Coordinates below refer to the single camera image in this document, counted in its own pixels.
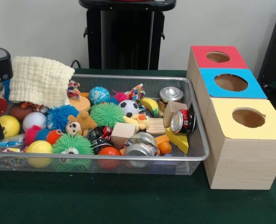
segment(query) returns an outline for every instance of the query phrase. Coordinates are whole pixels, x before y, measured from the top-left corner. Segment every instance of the white wall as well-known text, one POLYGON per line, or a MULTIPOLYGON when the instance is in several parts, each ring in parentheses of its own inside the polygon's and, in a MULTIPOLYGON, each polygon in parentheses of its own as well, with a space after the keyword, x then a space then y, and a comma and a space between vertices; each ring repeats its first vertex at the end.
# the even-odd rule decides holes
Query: white wall
MULTIPOLYGON (((235 45, 258 75, 276 21, 276 0, 177 0, 165 12, 159 69, 186 70, 191 45, 235 45)), ((0 47, 88 67, 86 10, 77 0, 0 0, 0 47)))

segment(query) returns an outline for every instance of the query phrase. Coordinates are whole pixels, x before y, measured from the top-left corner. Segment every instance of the yellow ball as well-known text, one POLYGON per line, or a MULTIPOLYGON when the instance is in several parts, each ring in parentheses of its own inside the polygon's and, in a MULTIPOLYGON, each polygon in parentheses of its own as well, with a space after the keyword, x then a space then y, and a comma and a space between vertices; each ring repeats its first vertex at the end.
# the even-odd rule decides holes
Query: yellow ball
MULTIPOLYGON (((46 141, 35 141, 28 146, 27 153, 52 153, 52 145, 46 141)), ((44 168, 51 163, 51 158, 28 158, 28 163, 35 168, 44 168)))
POLYGON ((4 115, 0 117, 0 124, 3 129, 4 138, 11 138, 19 134, 20 123, 19 121, 10 115, 4 115))

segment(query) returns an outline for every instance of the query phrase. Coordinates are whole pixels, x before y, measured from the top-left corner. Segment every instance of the blue square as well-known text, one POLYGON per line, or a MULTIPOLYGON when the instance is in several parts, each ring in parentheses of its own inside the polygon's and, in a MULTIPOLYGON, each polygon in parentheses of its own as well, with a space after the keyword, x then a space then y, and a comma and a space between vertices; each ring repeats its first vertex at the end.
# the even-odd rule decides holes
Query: blue square
POLYGON ((200 73, 206 85, 208 94, 212 97, 267 99, 259 83, 249 69, 200 69, 200 73), (227 77, 233 76, 235 78, 239 77, 246 81, 248 86, 241 91, 229 91, 223 89, 215 82, 215 78, 222 75, 227 77))

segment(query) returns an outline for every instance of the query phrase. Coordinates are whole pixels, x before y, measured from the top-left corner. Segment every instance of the wire mesh basket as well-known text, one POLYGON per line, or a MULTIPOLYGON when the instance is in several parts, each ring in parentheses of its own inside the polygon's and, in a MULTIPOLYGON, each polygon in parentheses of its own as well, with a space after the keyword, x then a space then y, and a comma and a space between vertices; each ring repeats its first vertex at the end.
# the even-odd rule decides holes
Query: wire mesh basket
POLYGON ((172 143, 173 157, 0 152, 0 170, 191 175, 199 163, 209 156, 206 133, 193 86, 189 80, 176 77, 98 76, 78 74, 74 75, 72 79, 80 83, 81 86, 79 90, 81 92, 89 92, 96 86, 102 86, 111 93, 113 93, 112 90, 127 91, 143 83, 146 96, 153 99, 159 98, 159 91, 164 87, 174 86, 181 89, 184 92, 182 102, 187 104, 188 108, 194 111, 197 121, 195 131, 188 135, 188 153, 184 154, 172 143))

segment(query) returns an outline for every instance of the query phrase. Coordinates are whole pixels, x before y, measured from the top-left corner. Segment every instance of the knitted cloth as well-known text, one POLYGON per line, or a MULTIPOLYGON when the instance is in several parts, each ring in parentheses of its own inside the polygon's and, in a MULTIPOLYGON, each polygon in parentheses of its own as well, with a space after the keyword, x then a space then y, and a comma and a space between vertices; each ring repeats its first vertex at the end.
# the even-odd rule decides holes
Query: knitted cloth
POLYGON ((10 83, 11 101, 26 101, 49 108, 68 104, 67 89, 75 70, 55 60, 16 57, 10 83))

